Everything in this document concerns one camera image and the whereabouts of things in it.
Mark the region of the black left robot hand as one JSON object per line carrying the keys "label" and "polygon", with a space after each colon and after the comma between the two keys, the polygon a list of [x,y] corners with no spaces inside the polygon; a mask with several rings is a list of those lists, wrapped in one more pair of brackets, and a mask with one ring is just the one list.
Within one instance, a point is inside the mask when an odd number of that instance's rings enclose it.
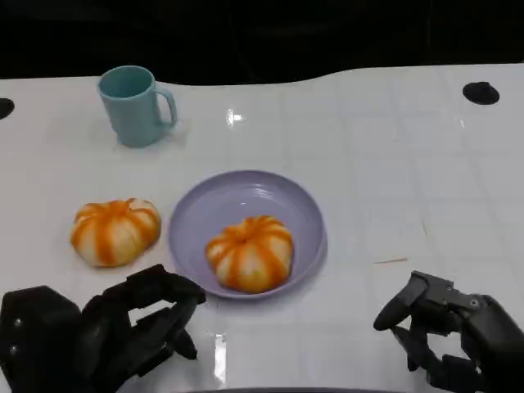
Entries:
{"label": "black left robot hand", "polygon": [[186,330],[204,290],[161,264],[130,275],[84,307],[75,347],[75,369],[97,392],[116,392],[173,354],[197,359]]}

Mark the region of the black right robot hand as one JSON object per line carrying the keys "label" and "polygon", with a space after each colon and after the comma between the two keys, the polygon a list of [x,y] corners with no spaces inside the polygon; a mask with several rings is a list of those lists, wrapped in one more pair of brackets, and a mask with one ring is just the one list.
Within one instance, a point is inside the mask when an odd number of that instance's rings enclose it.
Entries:
{"label": "black right robot hand", "polygon": [[[462,293],[451,281],[413,271],[373,326],[392,332],[409,371],[423,369],[430,386],[450,392],[523,390],[523,331],[491,296]],[[466,357],[437,357],[428,335],[452,332],[460,335]]]}

